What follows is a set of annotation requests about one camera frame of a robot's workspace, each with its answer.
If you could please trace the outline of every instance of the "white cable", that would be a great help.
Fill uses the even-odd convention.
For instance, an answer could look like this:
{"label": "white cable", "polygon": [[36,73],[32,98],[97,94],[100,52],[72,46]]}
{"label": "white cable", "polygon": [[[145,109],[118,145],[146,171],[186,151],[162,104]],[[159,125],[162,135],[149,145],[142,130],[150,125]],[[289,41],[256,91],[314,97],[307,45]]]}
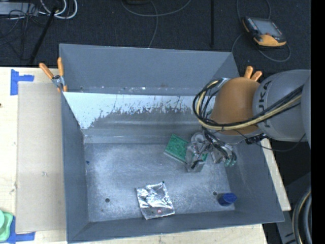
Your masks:
{"label": "white cable", "polygon": [[[55,18],[58,18],[58,19],[71,19],[71,18],[75,17],[75,15],[78,12],[78,3],[77,3],[77,0],[73,0],[74,1],[74,4],[75,4],[75,11],[73,12],[72,15],[69,15],[69,16],[66,16],[66,17],[60,16],[60,14],[62,14],[66,10],[66,8],[67,8],[67,1],[66,0],[63,0],[63,1],[64,1],[64,8],[63,8],[63,10],[61,10],[60,12],[54,14],[54,17]],[[45,6],[43,0],[40,0],[40,2],[42,4],[43,8],[50,14],[51,11]]]}
{"label": "white cable", "polygon": [[[41,13],[41,14],[46,14],[46,15],[50,15],[50,14],[51,14],[51,11],[46,7],[46,5],[44,4],[43,0],[40,0],[40,2],[41,2],[43,8],[45,9],[45,11],[46,11],[47,13],[44,13],[44,12],[41,12],[41,11],[39,11],[39,13]],[[67,8],[67,1],[66,1],[66,0],[63,0],[63,2],[64,2],[64,8],[63,8],[60,12],[54,14],[54,16],[55,16],[55,15],[62,14],[62,13],[66,10],[66,8]]]}

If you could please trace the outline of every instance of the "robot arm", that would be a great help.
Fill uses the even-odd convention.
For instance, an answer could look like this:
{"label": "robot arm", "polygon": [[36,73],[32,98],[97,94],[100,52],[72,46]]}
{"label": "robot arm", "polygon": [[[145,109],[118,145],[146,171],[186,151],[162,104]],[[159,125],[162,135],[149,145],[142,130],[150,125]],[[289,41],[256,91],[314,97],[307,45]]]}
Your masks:
{"label": "robot arm", "polygon": [[[215,148],[252,138],[310,142],[310,70],[274,74],[261,84],[261,72],[252,76],[208,83],[193,101],[193,110],[206,139]],[[208,105],[215,96],[214,105]],[[228,151],[225,160],[231,160]]]}

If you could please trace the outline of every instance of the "aluminum foil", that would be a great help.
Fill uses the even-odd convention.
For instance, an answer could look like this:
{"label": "aluminum foil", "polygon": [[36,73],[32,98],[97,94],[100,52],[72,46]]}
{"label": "aluminum foil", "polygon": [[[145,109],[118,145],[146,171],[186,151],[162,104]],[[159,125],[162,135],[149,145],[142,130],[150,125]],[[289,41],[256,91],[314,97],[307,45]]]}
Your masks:
{"label": "aluminum foil", "polygon": [[146,220],[175,214],[164,182],[137,188],[137,196],[140,210]]}

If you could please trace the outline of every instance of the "black floor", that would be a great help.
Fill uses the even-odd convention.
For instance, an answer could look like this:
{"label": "black floor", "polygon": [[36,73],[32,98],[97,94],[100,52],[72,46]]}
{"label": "black floor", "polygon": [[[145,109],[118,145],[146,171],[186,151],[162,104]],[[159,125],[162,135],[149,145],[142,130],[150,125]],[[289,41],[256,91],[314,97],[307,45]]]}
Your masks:
{"label": "black floor", "polygon": [[[10,0],[31,2],[39,0]],[[51,8],[54,0],[43,0]],[[70,20],[54,19],[33,62],[56,67],[59,43],[105,46],[131,46],[184,50],[233,51],[238,71],[246,66],[262,70],[261,81],[272,74],[311,68],[311,0],[215,0],[214,40],[211,32],[211,0],[153,0],[144,5],[129,5],[122,0],[77,0],[77,15]],[[143,17],[137,14],[165,14]],[[73,12],[72,1],[68,1]],[[287,38],[288,47],[267,51],[264,57],[244,33],[240,16],[274,20]],[[0,18],[0,66],[29,66],[48,16],[9,20]],[[273,142],[274,148],[293,143]],[[288,185],[311,170],[310,148],[300,143],[288,152],[275,152],[275,158]],[[264,225],[269,243],[281,243],[275,224]]]}

